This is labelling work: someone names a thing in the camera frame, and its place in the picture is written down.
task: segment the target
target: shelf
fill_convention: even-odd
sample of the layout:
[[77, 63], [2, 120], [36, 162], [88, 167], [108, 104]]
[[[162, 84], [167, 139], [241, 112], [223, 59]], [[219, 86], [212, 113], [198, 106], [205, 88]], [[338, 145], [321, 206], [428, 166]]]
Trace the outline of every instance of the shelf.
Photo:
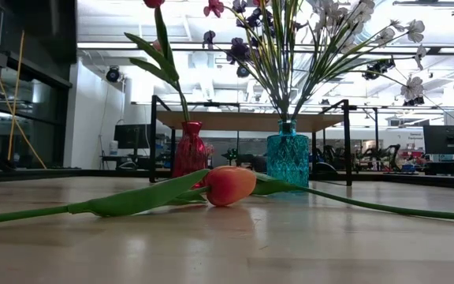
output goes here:
[[[201, 130], [264, 131], [278, 132], [278, 114], [237, 112], [190, 112], [190, 119], [201, 121]], [[172, 129], [181, 129], [183, 114], [178, 111], [157, 111], [157, 119]], [[297, 132], [317, 132], [343, 121], [342, 114], [300, 114], [297, 116]]]

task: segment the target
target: orange tulip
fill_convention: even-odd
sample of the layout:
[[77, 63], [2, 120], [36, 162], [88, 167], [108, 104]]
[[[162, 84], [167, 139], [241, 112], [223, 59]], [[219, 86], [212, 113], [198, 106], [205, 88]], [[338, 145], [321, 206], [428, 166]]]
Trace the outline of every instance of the orange tulip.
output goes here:
[[210, 188], [206, 197], [214, 206], [227, 206], [249, 196], [256, 182], [257, 177], [250, 170], [220, 166], [206, 176], [205, 186]]

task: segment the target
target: tulip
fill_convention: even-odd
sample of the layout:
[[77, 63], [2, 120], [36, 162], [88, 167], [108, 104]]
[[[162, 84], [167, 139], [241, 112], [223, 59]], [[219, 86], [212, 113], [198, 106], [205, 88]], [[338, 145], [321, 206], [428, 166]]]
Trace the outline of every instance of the tulip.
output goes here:
[[154, 49], [160, 53], [162, 53], [162, 47], [161, 47], [161, 43], [158, 41], [158, 39], [156, 39], [152, 44], [151, 46], [154, 47]]
[[235, 166], [212, 169], [205, 178], [206, 197], [215, 206], [228, 206], [249, 196], [257, 177], [251, 170]]
[[148, 8], [155, 9], [164, 4], [165, 0], [143, 0]]

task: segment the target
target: pink flower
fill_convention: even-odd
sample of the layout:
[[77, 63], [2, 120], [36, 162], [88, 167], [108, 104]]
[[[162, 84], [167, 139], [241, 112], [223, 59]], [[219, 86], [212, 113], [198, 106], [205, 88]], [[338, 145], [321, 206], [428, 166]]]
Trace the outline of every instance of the pink flower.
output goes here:
[[143, 0], [148, 8], [155, 9], [164, 4], [165, 0]]
[[208, 17], [210, 12], [213, 12], [215, 16], [220, 17], [220, 14], [224, 12], [224, 3], [218, 0], [208, 0], [208, 6], [204, 7], [204, 15]]
[[151, 44], [151, 46], [153, 46], [154, 49], [155, 49], [156, 51], [162, 53], [161, 43], [158, 41], [158, 39], [156, 39], [156, 40]]

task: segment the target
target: table surface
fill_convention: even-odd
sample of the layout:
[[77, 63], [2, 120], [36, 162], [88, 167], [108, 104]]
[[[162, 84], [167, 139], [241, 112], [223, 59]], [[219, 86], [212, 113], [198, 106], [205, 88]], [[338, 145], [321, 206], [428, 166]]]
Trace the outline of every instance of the table surface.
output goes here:
[[[278, 132], [278, 114], [192, 111], [191, 120], [201, 121], [202, 130]], [[317, 132], [343, 121], [341, 114], [299, 114], [297, 132]], [[179, 111], [157, 111], [157, 119], [170, 128], [181, 129], [183, 114]]]
[[[0, 213], [148, 186], [71, 177], [0, 183]], [[354, 182], [311, 187], [367, 202], [454, 211], [454, 189]], [[316, 196], [129, 217], [53, 215], [0, 223], [0, 283], [454, 283], [454, 222]]]

